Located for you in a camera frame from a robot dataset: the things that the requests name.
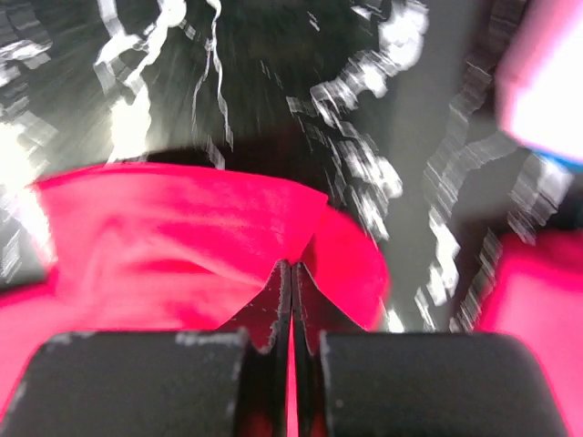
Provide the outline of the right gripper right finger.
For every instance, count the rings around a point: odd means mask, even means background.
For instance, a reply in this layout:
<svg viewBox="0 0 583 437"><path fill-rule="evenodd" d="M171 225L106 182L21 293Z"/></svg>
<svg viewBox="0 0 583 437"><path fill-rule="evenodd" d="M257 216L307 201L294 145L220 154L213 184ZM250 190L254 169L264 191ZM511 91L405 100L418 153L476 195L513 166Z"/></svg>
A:
<svg viewBox="0 0 583 437"><path fill-rule="evenodd" d="M291 271L301 436L564 436L535 357L499 334L361 329Z"/></svg>

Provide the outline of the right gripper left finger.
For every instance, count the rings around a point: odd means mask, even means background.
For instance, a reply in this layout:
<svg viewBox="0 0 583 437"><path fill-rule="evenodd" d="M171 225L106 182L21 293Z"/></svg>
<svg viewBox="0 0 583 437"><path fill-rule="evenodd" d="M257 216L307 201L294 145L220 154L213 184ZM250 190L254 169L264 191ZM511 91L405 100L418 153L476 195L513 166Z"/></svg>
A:
<svg viewBox="0 0 583 437"><path fill-rule="evenodd" d="M216 330L68 332L26 365L4 436L282 436L291 268Z"/></svg>

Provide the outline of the crimson t shirt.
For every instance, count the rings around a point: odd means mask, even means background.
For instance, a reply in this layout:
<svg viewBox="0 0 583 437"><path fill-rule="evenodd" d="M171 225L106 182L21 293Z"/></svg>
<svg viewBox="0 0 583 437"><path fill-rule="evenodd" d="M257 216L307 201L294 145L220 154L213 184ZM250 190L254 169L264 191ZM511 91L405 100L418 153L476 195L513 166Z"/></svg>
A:
<svg viewBox="0 0 583 437"><path fill-rule="evenodd" d="M537 357L572 436L582 434L582 232L502 238L476 330L510 334Z"/></svg>
<svg viewBox="0 0 583 437"><path fill-rule="evenodd" d="M146 163L2 186L2 418L51 337L214 330L283 262L304 264L356 325L376 325L390 285L382 253L304 185Z"/></svg>

